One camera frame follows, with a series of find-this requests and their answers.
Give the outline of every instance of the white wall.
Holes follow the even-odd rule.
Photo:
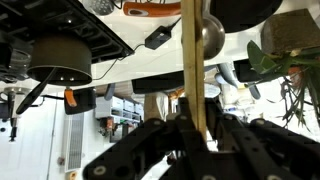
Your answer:
[[[84,114],[84,132],[82,144],[82,167],[111,147],[113,144],[109,143],[108,139],[102,137],[99,133],[99,122],[95,120],[94,111],[88,111]],[[58,101],[56,112],[56,123],[53,137],[52,160],[50,162],[49,180],[65,179],[64,167],[59,166],[57,160],[64,154],[63,140],[64,140],[64,121],[68,119],[65,115],[63,101]],[[77,170],[77,180],[82,180],[82,170]]]
[[[46,179],[55,107],[55,100],[46,99],[41,107],[29,108],[18,120],[14,143],[8,142],[10,123],[0,122],[6,128],[0,133],[1,180]]]

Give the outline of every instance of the potted plant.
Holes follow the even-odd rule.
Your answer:
[[[293,115],[296,115],[299,122],[306,125],[303,118],[303,108],[305,103],[309,103],[314,106],[315,115],[320,124],[319,51],[310,49],[302,52],[296,50],[284,52],[281,55],[270,55],[263,53],[253,41],[248,43],[247,51],[252,68],[262,77],[255,84],[268,82],[280,77],[286,79],[282,84],[283,91],[290,93],[289,95],[293,98],[283,119],[290,121]],[[310,94],[311,102],[305,101],[305,93],[307,91]]]

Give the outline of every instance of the shelf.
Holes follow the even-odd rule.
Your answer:
[[[132,114],[132,119],[133,120],[140,120],[140,115],[139,114]]]
[[[122,111],[116,109],[116,108],[111,108],[111,115],[115,115],[115,116],[123,116]]]
[[[115,115],[113,115],[113,117],[117,117],[117,118],[119,118],[120,120],[124,119],[124,120],[126,120],[126,121],[135,122],[135,123],[140,123],[139,120],[134,120],[134,119],[126,118],[126,117],[122,117],[122,116],[115,116]]]
[[[123,112],[122,112],[122,117],[132,119],[132,113],[131,113],[131,112],[123,111]]]
[[[117,111],[123,111],[123,109],[118,108],[118,107],[111,107],[111,109],[115,109],[115,110],[117,110]]]

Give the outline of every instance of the wooden stick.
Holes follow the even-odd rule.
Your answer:
[[[185,95],[192,120],[206,140],[204,105],[202,1],[181,0]]]

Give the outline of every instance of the hanging cord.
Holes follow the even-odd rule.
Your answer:
[[[144,46],[144,44],[139,44],[139,45],[137,45],[135,48],[134,48],[134,50],[133,51],[136,51],[140,46]],[[102,78],[104,78],[107,74],[108,74],[108,72],[113,68],[113,66],[116,64],[116,62],[117,61],[122,61],[123,59],[125,59],[126,57],[123,57],[123,58],[118,58],[118,59],[116,59],[112,64],[111,64],[111,66],[109,67],[109,69],[100,77],[100,78],[97,78],[97,79],[93,79],[93,81],[97,81],[97,80],[101,80]]]
[[[51,96],[51,95],[42,95],[42,102],[40,104],[33,104],[30,107],[40,107],[43,105],[43,102],[45,101],[45,98],[55,99],[55,100],[64,100],[63,97],[58,96]]]
[[[180,20],[181,20],[181,17],[179,17],[179,19],[176,20],[176,22],[174,22],[173,24],[167,26],[167,28],[171,31],[178,24]]]

